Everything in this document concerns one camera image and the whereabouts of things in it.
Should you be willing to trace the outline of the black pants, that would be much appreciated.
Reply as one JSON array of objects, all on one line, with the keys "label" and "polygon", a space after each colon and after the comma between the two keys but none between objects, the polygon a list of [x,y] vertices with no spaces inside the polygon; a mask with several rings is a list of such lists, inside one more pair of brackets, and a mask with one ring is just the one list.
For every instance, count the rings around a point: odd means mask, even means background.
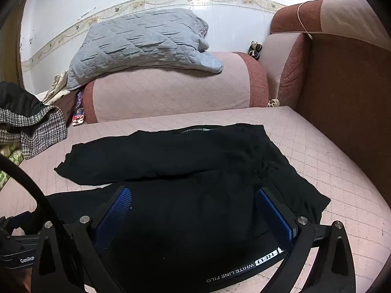
[{"label": "black pants", "polygon": [[262,187],[311,223],[329,204],[261,125],[101,138],[74,145],[56,172],[89,186],[48,197],[67,224],[91,216],[119,187],[130,190],[121,227],[100,248],[125,292],[211,292],[279,262],[254,202]]}]

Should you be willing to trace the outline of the pink quilted mattress cover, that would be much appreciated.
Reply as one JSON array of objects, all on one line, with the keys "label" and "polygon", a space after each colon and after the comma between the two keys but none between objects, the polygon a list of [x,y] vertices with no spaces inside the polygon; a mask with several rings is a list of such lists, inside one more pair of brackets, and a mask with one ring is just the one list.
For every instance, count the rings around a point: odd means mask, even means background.
[{"label": "pink quilted mattress cover", "polygon": [[244,108],[117,120],[70,127],[67,138],[21,163],[45,194],[79,190],[55,172],[74,144],[137,130],[159,131],[203,124],[261,124],[295,170],[330,204],[322,223],[341,221],[353,252],[358,292],[366,292],[390,256],[390,207],[362,170],[315,126],[289,107]]}]

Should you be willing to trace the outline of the houndstooth garment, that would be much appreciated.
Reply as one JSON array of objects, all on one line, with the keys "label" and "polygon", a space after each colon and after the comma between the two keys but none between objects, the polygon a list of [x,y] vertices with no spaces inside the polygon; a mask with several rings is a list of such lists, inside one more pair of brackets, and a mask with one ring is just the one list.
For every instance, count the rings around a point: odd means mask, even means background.
[{"label": "houndstooth garment", "polygon": [[31,159],[67,136],[60,108],[45,105],[17,84],[1,82],[1,145],[17,144]]}]

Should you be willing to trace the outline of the colourful snack packet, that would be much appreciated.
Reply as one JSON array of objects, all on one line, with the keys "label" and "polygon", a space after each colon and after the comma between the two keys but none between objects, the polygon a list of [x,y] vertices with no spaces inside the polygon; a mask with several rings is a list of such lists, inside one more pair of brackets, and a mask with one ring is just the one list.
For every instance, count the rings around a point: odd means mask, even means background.
[{"label": "colourful snack packet", "polygon": [[84,107],[83,107],[83,96],[84,96],[84,91],[80,90],[77,92],[76,95],[76,102],[74,106],[74,112],[72,116],[72,125],[73,126],[78,126],[80,124],[84,123],[84,118],[85,118],[85,113],[84,113]]}]

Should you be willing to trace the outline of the pink bolster cushion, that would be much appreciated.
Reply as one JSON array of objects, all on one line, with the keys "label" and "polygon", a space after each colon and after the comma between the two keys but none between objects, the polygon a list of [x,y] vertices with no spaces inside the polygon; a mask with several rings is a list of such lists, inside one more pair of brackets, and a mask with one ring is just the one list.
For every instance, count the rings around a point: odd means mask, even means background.
[{"label": "pink bolster cushion", "polygon": [[219,74],[199,70],[139,68],[109,73],[84,89],[86,122],[98,123],[268,104],[266,72],[242,52],[215,52]]}]

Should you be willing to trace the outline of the pink red corner cushion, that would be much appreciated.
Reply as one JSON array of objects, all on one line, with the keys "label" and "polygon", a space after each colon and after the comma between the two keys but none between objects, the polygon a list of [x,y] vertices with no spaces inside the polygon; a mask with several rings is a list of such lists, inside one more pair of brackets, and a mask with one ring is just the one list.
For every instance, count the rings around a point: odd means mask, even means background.
[{"label": "pink red corner cushion", "polygon": [[309,64],[311,41],[302,32],[269,35],[262,45],[260,63],[268,81],[269,99],[295,109]]}]

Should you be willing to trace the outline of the small dark toy figure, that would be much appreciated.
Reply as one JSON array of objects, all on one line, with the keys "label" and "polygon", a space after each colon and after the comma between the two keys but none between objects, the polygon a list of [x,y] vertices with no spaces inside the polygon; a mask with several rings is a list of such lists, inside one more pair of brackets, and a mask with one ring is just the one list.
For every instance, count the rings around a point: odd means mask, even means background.
[{"label": "small dark toy figure", "polygon": [[261,50],[262,50],[262,45],[258,42],[252,41],[249,46],[248,55],[254,58],[255,60],[259,60]]}]

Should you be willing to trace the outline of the grey quilted pillow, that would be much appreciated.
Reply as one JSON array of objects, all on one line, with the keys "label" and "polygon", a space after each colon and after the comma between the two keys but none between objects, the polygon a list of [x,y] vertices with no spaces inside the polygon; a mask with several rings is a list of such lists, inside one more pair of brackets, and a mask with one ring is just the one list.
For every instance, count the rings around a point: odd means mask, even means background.
[{"label": "grey quilted pillow", "polygon": [[125,15],[91,26],[71,60],[66,88],[74,91],[100,75],[132,67],[168,67],[221,73],[208,52],[208,24],[189,9]]}]

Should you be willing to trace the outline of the cream cloth by wall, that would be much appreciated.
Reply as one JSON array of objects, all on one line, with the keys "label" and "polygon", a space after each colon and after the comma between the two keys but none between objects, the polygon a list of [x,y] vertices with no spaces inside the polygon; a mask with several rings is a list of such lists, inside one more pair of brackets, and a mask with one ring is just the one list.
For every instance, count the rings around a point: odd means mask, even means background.
[{"label": "cream cloth by wall", "polygon": [[66,85],[68,81],[68,71],[62,72],[54,77],[54,81],[45,96],[41,100],[45,105],[52,105],[57,100],[70,93]]}]

